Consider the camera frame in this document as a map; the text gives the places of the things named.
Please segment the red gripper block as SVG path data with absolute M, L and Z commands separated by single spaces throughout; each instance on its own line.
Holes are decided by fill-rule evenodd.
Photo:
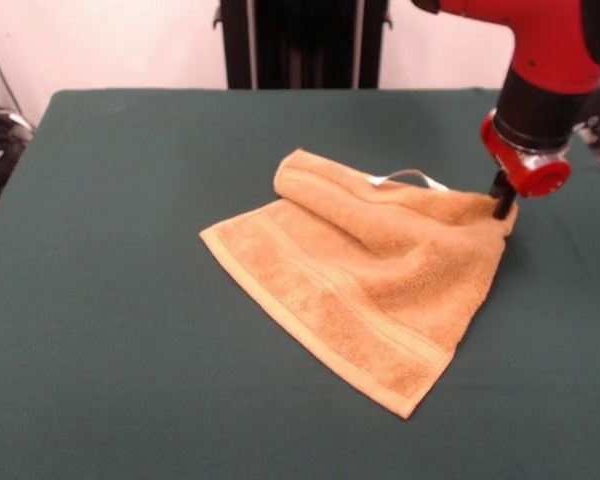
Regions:
M 495 110 L 482 122 L 482 142 L 499 171 L 488 195 L 496 203 L 492 216 L 504 220 L 516 195 L 524 198 L 543 197 L 554 193 L 570 178 L 572 168 L 562 152 L 525 152 L 507 142 L 495 128 Z

